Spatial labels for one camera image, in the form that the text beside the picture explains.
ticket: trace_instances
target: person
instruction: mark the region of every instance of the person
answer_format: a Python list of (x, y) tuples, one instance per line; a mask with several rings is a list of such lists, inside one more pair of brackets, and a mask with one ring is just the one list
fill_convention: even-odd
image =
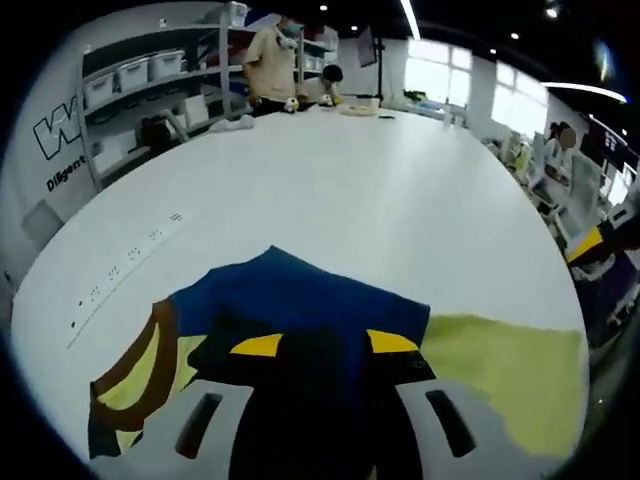
[(567, 122), (561, 122), (556, 135), (544, 149), (545, 173), (564, 186), (569, 185), (573, 162), (570, 149), (576, 145), (576, 132)]
[(336, 84), (342, 81), (342, 69), (338, 65), (327, 65), (322, 74), (305, 80), (302, 84), (301, 100), (318, 103), (324, 95), (329, 95), (334, 105), (340, 103)]
[(301, 29), (301, 24), (282, 17), (254, 35), (243, 65), (254, 117), (282, 111), (287, 99), (296, 96), (295, 39)]
[(545, 139), (544, 144), (546, 145), (551, 140), (556, 138), (557, 134), (558, 134), (558, 124), (556, 122), (551, 122), (551, 125), (549, 125), (549, 137)]

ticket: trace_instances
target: white table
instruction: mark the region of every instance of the white table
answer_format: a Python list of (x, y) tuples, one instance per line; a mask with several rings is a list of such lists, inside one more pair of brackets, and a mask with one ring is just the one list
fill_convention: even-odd
[[(312, 109), (203, 136), (107, 188), (52, 239), (15, 298), (12, 341), (35, 398), (81, 458), (89, 382), (131, 344), (152, 302), (272, 244), (434, 313), (584, 332), (564, 260), (499, 161), (468, 131), (384, 113), (396, 119)], [(67, 349), (78, 299), (178, 210), (202, 212)], [(586, 349), (580, 361), (586, 395)]]

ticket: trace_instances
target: white wall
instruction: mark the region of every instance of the white wall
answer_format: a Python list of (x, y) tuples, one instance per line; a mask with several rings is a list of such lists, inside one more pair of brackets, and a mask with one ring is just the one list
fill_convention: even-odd
[[(408, 56), (408, 42), (405, 40), (383, 40), (387, 47), (383, 53), (382, 93), (385, 100), (403, 98), (404, 71)], [(360, 68), (355, 39), (340, 39), (338, 62), (344, 71), (340, 91), (344, 93), (377, 93), (378, 65)], [(477, 138), (503, 139), (509, 135), (509, 128), (491, 119), (493, 97), (496, 85), (496, 64), (480, 57), (473, 57), (471, 70), (471, 90), (469, 92), (469, 129)], [(565, 121), (578, 134), (578, 145), (588, 124), (577, 113), (553, 95), (549, 96), (547, 129), (551, 122)]]
[[(73, 32), (45, 65), (25, 99), (9, 139), (0, 178), (0, 253), (5, 260), (0, 269), (20, 282), (39, 253), (22, 232), (24, 216), (45, 199), (63, 221), (71, 218), (95, 194), (86, 164), (68, 176), (68, 181), (49, 192), (47, 180), (83, 154), (81, 139), (61, 142), (60, 151), (47, 160), (34, 133), (34, 126), (61, 105), (69, 107), (76, 93), (78, 62), (87, 44), (92, 48), (122, 40), (159, 27), (187, 25), (204, 15), (215, 2), (159, 3), (123, 10), (99, 18)], [(59, 109), (54, 122), (65, 133), (77, 136), (75, 112), (66, 117)], [(49, 137), (57, 145), (58, 138)]]

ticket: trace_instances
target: navy fabric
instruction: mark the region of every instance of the navy fabric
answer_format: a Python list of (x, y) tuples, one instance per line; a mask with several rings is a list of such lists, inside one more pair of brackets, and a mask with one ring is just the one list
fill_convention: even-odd
[(222, 309), (282, 333), (333, 328), (347, 346), (345, 368), (352, 379), (358, 376), (366, 329), (396, 333), (419, 345), (429, 318), (427, 305), (327, 273), (276, 247), (246, 263), (209, 271), (171, 301), (180, 336), (211, 333)]

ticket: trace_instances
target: white storage box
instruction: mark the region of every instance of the white storage box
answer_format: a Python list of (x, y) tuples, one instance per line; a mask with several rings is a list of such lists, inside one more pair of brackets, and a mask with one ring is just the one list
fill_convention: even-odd
[(102, 139), (102, 151), (116, 149), (124, 156), (138, 146), (135, 130), (127, 130)]
[(154, 55), (151, 58), (151, 79), (157, 80), (162, 77), (179, 75), (182, 72), (182, 60), (184, 50), (175, 52), (165, 52)]
[(113, 95), (113, 76), (113, 73), (109, 73), (87, 83), (84, 92), (89, 108), (107, 101)]
[(93, 157), (93, 164), (98, 177), (104, 178), (113, 173), (122, 163), (124, 155), (119, 148), (109, 148)]
[(149, 80), (149, 59), (141, 58), (118, 68), (120, 91), (133, 90)]
[(244, 20), (247, 16), (249, 8), (244, 3), (229, 2), (229, 26), (244, 27)]
[(187, 98), (184, 101), (185, 116), (187, 117), (187, 125), (193, 127), (202, 122), (209, 120), (209, 111), (204, 102), (204, 95), (196, 95)]
[(324, 33), (318, 35), (315, 41), (324, 44), (329, 50), (338, 50), (338, 32), (332, 28), (325, 27)]

